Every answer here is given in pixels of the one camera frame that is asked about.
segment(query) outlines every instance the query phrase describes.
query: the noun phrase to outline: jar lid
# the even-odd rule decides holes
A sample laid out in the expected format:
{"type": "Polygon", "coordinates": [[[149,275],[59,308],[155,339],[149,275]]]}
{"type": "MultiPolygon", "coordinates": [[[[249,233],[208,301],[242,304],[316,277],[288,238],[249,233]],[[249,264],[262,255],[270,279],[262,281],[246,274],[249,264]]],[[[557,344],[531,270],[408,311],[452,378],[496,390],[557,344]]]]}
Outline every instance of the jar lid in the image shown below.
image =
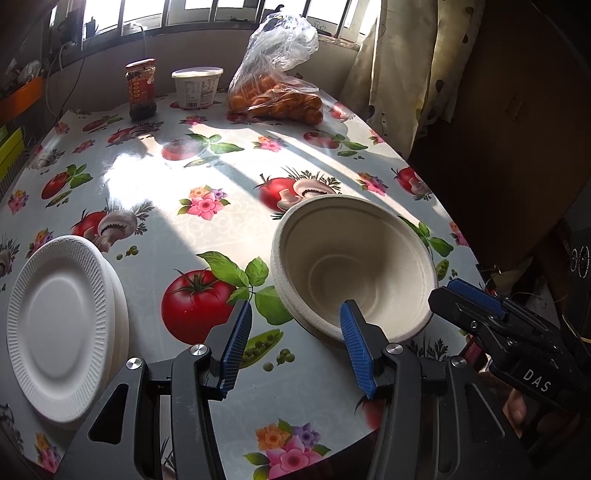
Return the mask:
{"type": "Polygon", "coordinates": [[[137,67],[149,67],[150,65],[153,65],[156,62],[156,59],[145,59],[145,60],[140,60],[140,61],[135,61],[133,63],[130,63],[129,65],[126,65],[125,68],[126,69],[134,69],[137,67]]]}
{"type": "Polygon", "coordinates": [[[222,73],[223,69],[220,67],[193,67],[192,69],[183,69],[173,72],[173,79],[210,77],[212,75],[221,75],[222,73]]]}

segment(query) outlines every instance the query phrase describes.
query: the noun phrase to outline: sauce jar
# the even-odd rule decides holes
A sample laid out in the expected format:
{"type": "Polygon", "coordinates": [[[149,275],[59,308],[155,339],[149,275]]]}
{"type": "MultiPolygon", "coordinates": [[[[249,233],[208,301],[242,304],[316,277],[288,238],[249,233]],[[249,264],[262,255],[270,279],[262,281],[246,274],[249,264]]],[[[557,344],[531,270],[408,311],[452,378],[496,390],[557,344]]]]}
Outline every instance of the sauce jar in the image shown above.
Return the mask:
{"type": "Polygon", "coordinates": [[[125,66],[125,78],[129,89],[129,116],[134,122],[145,120],[156,113],[155,63],[155,59],[145,59],[125,66]]]}

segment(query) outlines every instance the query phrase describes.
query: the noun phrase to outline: paper plate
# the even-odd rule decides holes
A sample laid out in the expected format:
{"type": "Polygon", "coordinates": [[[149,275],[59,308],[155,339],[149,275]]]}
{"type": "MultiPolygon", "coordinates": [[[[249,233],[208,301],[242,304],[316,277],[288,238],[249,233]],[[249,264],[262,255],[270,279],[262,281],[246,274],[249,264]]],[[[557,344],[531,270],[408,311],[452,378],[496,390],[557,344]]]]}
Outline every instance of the paper plate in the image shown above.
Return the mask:
{"type": "Polygon", "coordinates": [[[113,266],[105,258],[103,258],[103,262],[111,274],[115,297],[115,346],[113,347],[113,358],[111,361],[111,368],[109,369],[109,380],[111,380],[119,369],[125,365],[125,362],[128,359],[129,314],[121,280],[117,276],[113,266]]]}
{"type": "Polygon", "coordinates": [[[45,418],[80,420],[108,382],[115,347],[112,274],[79,236],[56,238],[25,264],[8,306],[12,368],[45,418]]]}

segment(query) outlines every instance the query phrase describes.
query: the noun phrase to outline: plastic bag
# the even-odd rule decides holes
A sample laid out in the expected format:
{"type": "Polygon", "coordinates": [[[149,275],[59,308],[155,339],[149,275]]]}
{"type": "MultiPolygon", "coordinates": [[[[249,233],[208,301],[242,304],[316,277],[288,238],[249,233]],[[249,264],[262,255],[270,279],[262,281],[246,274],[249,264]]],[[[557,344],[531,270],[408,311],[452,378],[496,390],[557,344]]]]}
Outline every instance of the plastic bag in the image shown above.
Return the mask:
{"type": "Polygon", "coordinates": [[[232,113],[322,123],[322,100],[311,83],[284,72],[318,50],[318,33],[305,18],[271,14],[254,32],[228,91],[232,113]]]}

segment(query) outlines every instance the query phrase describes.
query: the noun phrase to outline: white container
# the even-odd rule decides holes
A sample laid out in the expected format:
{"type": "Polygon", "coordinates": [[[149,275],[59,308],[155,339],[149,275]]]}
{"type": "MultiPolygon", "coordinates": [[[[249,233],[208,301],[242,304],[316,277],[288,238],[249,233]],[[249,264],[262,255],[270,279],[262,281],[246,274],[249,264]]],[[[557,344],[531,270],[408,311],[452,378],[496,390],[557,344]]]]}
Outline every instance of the white container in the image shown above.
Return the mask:
{"type": "Polygon", "coordinates": [[[345,300],[400,342],[430,320],[427,300],[437,288],[418,235],[391,212],[347,195],[317,196],[287,211],[273,238],[271,273],[298,323],[336,346],[345,300]]]}
{"type": "Polygon", "coordinates": [[[222,73],[223,69],[218,67],[195,67],[173,72],[178,106],[191,109],[211,105],[222,73]]]}

